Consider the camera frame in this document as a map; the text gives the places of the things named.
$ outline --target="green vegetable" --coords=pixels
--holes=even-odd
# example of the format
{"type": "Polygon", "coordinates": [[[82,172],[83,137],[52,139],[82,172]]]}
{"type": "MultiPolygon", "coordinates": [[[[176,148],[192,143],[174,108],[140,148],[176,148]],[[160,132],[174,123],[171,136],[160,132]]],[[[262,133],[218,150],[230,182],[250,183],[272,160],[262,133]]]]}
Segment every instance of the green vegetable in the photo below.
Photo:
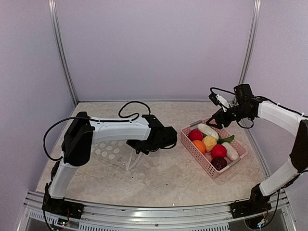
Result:
{"type": "Polygon", "coordinates": [[[227,142],[227,143],[231,143],[233,140],[234,140],[234,135],[230,136],[230,137],[227,137],[227,138],[224,138],[222,139],[220,136],[219,136],[219,139],[217,141],[217,144],[222,144],[224,142],[227,142]]]}

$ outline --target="aluminum frame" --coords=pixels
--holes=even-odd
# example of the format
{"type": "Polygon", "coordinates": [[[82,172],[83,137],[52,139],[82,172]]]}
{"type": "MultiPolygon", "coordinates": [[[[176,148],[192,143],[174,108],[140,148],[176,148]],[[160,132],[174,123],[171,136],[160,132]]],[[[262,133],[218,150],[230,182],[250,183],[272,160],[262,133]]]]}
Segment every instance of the aluminum frame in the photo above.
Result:
{"type": "MultiPolygon", "coordinates": [[[[230,202],[185,207],[131,207],[119,205],[105,205],[78,200],[69,200],[85,205],[81,220],[70,219],[72,227],[68,230],[76,231],[197,231],[215,230],[214,227],[228,227],[229,222],[243,220],[233,219],[230,202]]],[[[43,221],[42,206],[43,193],[28,192],[20,216],[17,231],[24,231],[30,218],[43,221]]],[[[272,210],[277,203],[277,194],[271,197],[272,210]]],[[[288,231],[296,231],[294,215],[284,191],[281,192],[278,209],[285,214],[284,220],[288,231]]],[[[46,213],[55,223],[60,216],[46,213]]]]}
{"type": "Polygon", "coordinates": [[[252,17],[251,26],[250,26],[248,44],[247,44],[247,48],[246,48],[244,63],[243,63],[243,66],[242,66],[240,80],[239,80],[238,85],[244,83],[245,79],[246,79],[251,55],[252,55],[252,52],[253,52],[254,43],[255,43],[255,40],[256,40],[257,26],[258,26],[259,16],[260,16],[260,9],[261,9],[261,0],[255,0],[253,17],[252,17]]]}
{"type": "Polygon", "coordinates": [[[54,36],[56,39],[56,44],[59,52],[59,57],[60,61],[62,64],[65,80],[67,83],[67,87],[70,93],[70,96],[72,98],[72,101],[74,103],[74,106],[76,107],[77,104],[79,103],[77,93],[68,69],[67,61],[66,61],[66,56],[64,52],[64,47],[62,43],[62,38],[61,38],[61,32],[60,32],[60,26],[59,26],[59,20],[58,20],[58,15],[57,15],[57,7],[56,7],[56,1],[55,0],[48,0],[48,5],[49,5],[49,10],[50,10],[50,15],[51,15],[51,22],[52,22],[52,28],[54,32],[54,36]]]}

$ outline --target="yellow potato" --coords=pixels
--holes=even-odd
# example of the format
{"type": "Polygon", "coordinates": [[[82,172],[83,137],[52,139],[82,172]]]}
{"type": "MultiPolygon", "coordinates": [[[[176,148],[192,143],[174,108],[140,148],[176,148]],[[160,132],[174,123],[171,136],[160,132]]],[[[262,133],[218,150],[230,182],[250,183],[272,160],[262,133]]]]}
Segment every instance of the yellow potato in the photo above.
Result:
{"type": "Polygon", "coordinates": [[[205,150],[207,153],[212,151],[212,149],[216,146],[217,140],[212,136],[206,136],[203,138],[202,142],[205,144],[205,150]]]}

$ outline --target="red tomato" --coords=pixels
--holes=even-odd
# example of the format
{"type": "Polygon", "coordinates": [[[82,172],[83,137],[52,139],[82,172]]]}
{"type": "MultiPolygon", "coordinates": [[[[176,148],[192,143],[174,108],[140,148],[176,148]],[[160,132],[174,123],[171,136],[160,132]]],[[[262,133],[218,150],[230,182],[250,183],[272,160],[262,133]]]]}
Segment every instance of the red tomato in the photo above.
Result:
{"type": "Polygon", "coordinates": [[[203,140],[203,134],[201,131],[195,129],[192,130],[189,134],[188,134],[188,138],[191,141],[202,141],[203,140]]]}
{"type": "Polygon", "coordinates": [[[213,158],[215,158],[217,156],[220,156],[220,157],[224,158],[227,155],[227,149],[224,146],[222,146],[220,144],[217,144],[213,148],[211,155],[212,155],[213,158]]]}

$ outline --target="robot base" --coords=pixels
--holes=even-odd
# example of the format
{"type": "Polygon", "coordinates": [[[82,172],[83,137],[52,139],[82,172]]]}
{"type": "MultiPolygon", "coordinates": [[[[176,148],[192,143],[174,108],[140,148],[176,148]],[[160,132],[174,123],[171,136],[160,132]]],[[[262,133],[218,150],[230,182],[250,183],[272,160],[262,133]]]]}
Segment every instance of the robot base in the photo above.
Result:
{"type": "Polygon", "coordinates": [[[249,208],[251,208],[251,200],[246,201],[237,201],[232,204],[230,204],[232,217],[233,218],[241,218],[250,216],[257,213],[265,212],[266,210],[271,210],[270,203],[264,203],[262,206],[259,206],[258,209],[255,209],[254,211],[250,211],[249,208]]]}
{"type": "Polygon", "coordinates": [[[48,193],[49,184],[45,186],[42,210],[66,218],[81,219],[84,205],[63,199],[53,199],[48,193]]]}

